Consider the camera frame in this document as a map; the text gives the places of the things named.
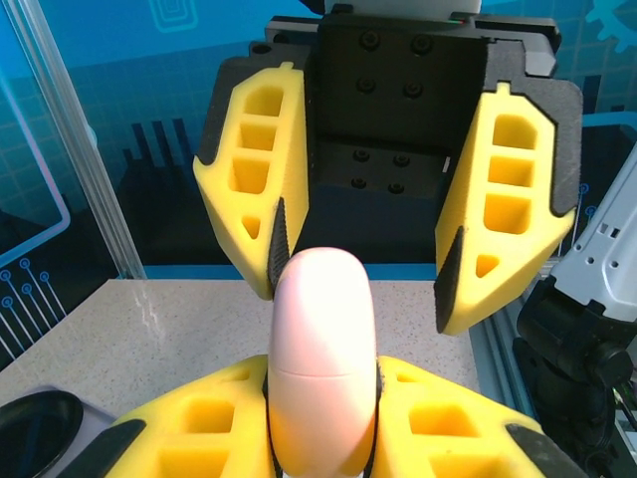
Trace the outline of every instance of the speckled tabletop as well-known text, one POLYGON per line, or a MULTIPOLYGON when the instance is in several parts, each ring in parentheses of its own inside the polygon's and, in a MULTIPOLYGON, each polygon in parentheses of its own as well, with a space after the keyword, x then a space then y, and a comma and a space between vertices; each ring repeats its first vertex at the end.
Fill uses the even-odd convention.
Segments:
MULTIPOLYGON (((372 283, 378 352, 479 390, 469 336, 436 333, 431 283, 372 283)), ((240 281, 109 281, 0 372, 0 404, 42 384, 115 416, 268 348, 272 304, 240 281)))

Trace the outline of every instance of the yellow foam pad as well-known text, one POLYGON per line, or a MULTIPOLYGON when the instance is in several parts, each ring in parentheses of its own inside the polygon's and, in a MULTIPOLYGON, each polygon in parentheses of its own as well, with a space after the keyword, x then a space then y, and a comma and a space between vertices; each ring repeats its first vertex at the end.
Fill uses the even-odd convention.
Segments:
POLYGON ((237 85, 215 161, 194 173, 219 245, 262 299, 272 299, 268 255, 285 200, 290 252, 308 214, 308 151, 303 71, 291 63, 237 85))
POLYGON ((115 424, 146 422, 107 478, 269 478, 266 356, 177 388, 115 424))
POLYGON ((543 476, 505 429, 541 433, 534 420, 397 358, 379 362, 372 478, 543 476))
POLYGON ((483 93, 436 225, 438 272, 464 227, 453 307, 465 331, 518 297, 571 228, 550 211, 555 127, 510 85, 483 93))

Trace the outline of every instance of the pink plastic object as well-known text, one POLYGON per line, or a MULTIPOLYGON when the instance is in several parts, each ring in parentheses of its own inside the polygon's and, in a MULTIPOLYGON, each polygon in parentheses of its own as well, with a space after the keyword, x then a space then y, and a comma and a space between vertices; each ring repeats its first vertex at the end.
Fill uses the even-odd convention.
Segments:
POLYGON ((376 334, 369 282, 351 254, 301 252, 275 294, 270 434, 295 478, 358 476, 371 453, 376 334))

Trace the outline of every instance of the gray countertop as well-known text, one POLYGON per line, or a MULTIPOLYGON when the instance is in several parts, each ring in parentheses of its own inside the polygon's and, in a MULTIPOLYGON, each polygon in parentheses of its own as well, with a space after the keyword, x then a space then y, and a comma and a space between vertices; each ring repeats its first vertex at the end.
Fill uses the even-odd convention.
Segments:
MULTIPOLYGON (((378 352, 473 390, 467 334, 436 333, 432 283, 372 283, 378 352)), ((115 416, 268 348, 272 304, 241 281, 108 281, 0 372, 0 404, 42 384, 115 416)))

